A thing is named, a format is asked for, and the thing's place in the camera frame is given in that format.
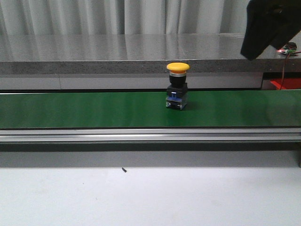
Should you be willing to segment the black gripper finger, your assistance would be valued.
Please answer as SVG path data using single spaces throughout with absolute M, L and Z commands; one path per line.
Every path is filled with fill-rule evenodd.
M 272 43 L 282 27 L 281 0 L 251 0 L 241 55 L 256 59 Z
M 275 37 L 271 46 L 280 49 L 301 31 L 301 3 L 275 2 L 272 4 L 272 15 L 277 21 Z

